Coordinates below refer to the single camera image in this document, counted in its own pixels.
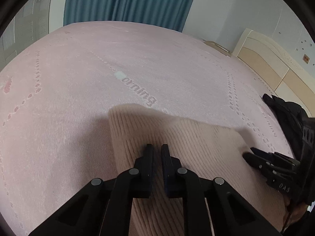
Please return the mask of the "right hand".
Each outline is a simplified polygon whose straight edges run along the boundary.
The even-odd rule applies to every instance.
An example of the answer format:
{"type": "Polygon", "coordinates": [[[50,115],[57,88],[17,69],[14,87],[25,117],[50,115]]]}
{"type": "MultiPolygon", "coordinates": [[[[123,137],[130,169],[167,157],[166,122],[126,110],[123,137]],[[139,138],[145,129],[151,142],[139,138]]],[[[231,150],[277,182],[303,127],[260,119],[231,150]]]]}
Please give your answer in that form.
{"type": "Polygon", "coordinates": [[[286,208],[286,213],[283,217],[283,224],[287,222],[287,225],[290,225],[297,222],[299,219],[302,218],[309,207],[307,204],[299,204],[298,206],[293,208],[292,211],[289,211],[288,206],[290,205],[290,198],[285,195],[283,197],[283,200],[284,206],[286,208]]]}

